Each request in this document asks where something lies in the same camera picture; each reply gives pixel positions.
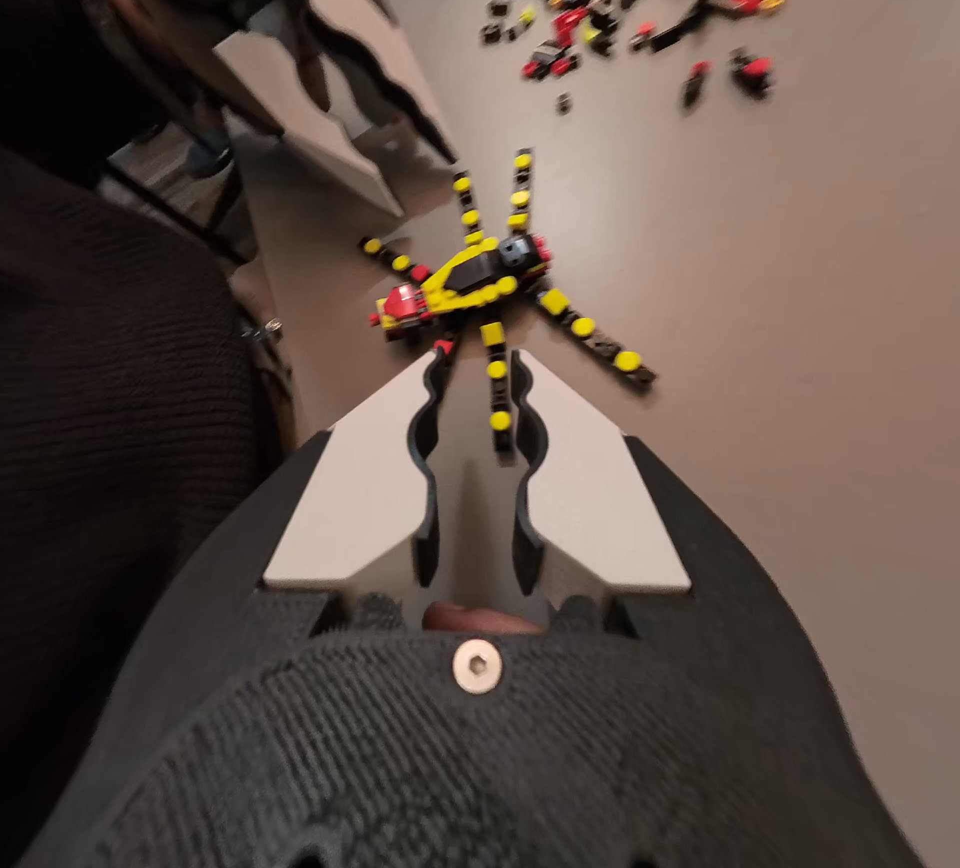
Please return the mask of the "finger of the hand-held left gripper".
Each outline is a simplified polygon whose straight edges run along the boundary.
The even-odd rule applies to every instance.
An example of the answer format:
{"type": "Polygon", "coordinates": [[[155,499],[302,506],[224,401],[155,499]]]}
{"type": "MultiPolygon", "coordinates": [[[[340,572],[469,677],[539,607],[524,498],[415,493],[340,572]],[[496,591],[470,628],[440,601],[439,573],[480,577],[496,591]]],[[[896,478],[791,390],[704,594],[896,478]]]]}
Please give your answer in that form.
{"type": "Polygon", "coordinates": [[[379,167],[360,152],[340,121],[307,94],[293,55],[276,37],[234,32],[214,52],[282,130],[282,141],[304,160],[383,212],[403,209],[379,167]]]}
{"type": "Polygon", "coordinates": [[[378,2],[306,3],[306,22],[341,70],[359,111],[378,126],[404,118],[448,164],[456,163],[459,153],[413,50],[378,2]]]}

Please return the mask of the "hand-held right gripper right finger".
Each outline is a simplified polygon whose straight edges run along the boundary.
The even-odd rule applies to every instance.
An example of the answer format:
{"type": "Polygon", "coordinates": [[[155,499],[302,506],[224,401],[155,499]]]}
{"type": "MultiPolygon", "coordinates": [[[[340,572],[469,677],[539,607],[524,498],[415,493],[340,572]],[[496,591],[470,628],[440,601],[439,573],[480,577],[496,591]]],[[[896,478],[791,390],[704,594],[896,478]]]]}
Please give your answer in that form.
{"type": "Polygon", "coordinates": [[[515,442],[526,459],[513,515],[513,571],[559,609],[585,597],[685,595],[691,579],[624,433],[526,350],[513,352],[515,442]]]}

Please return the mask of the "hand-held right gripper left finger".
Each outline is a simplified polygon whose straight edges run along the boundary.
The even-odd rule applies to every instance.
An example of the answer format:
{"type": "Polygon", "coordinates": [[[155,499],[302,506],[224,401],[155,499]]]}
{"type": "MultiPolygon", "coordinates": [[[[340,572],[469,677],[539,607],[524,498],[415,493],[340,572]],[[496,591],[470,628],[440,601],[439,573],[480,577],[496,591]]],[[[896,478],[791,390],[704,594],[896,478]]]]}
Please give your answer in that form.
{"type": "Polygon", "coordinates": [[[427,459],[446,359],[442,349],[425,353],[333,425],[263,573],[267,587],[331,592],[353,605],[431,584],[439,509],[427,459]]]}

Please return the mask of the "red yellow lego spider head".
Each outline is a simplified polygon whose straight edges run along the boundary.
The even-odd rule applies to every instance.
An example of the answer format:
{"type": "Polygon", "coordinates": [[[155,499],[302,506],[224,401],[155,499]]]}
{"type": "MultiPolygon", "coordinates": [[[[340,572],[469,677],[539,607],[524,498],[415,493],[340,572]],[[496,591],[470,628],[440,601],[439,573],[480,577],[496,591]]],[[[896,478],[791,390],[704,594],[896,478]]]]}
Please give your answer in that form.
{"type": "Polygon", "coordinates": [[[434,316],[422,289],[414,283],[403,283],[376,301],[368,316],[371,327],[378,328],[386,341],[417,345],[431,329],[434,316]]]}

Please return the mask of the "yellow black lego spider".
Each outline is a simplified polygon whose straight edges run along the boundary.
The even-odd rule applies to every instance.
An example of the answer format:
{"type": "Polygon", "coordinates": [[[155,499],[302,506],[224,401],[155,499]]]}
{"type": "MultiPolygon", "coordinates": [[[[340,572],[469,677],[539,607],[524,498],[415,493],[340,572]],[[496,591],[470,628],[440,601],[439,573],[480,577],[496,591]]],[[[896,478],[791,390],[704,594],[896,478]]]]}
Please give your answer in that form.
{"type": "Polygon", "coordinates": [[[460,208],[462,248],[433,270],[390,247],[384,240],[364,237],[358,242],[364,256],[390,270],[399,282],[414,283],[426,296],[434,323],[423,337],[431,339],[451,360],[464,327],[476,322],[486,353],[489,385],[488,424],[494,451],[510,454],[514,442],[511,374],[504,307],[529,299],[594,358],[639,391],[657,379],[642,355],[610,337],[595,319],[574,308],[549,274],[553,255],[543,235],[532,227],[535,155],[522,147],[513,157],[510,214],[507,233],[498,238],[483,229],[476,204],[474,179],[457,172],[452,189],[460,208]]]}

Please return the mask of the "person's left forearm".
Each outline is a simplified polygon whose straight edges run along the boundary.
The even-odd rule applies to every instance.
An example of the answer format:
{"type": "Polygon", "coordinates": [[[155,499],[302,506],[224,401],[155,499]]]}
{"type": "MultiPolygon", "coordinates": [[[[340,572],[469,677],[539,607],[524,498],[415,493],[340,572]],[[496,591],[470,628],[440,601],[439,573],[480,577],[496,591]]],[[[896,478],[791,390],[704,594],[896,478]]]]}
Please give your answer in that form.
{"type": "Polygon", "coordinates": [[[2,146],[94,186],[165,110],[110,51],[85,0],[1,0],[2,146]]]}

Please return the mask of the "black red lego claw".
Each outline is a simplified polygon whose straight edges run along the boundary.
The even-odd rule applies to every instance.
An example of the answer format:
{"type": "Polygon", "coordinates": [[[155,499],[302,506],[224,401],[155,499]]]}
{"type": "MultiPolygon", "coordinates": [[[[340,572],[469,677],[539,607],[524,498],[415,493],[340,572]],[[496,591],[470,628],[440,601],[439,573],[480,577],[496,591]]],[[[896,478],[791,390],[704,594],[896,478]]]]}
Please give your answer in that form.
{"type": "Polygon", "coordinates": [[[691,110],[699,102],[712,69],[713,62],[710,60],[695,62],[690,67],[680,87],[679,102],[684,111],[691,110]]]}

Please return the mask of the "black red lego clip assembly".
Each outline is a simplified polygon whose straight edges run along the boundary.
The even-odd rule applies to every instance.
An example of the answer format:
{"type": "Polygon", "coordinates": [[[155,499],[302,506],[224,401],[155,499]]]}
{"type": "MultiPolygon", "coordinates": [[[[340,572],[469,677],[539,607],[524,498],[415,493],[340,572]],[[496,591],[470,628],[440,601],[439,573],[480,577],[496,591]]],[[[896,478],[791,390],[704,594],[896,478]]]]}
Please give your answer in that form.
{"type": "Polygon", "coordinates": [[[732,50],[728,58],[729,76],[738,90],[753,99],[765,99],[773,85],[773,59],[745,47],[732,50]]]}

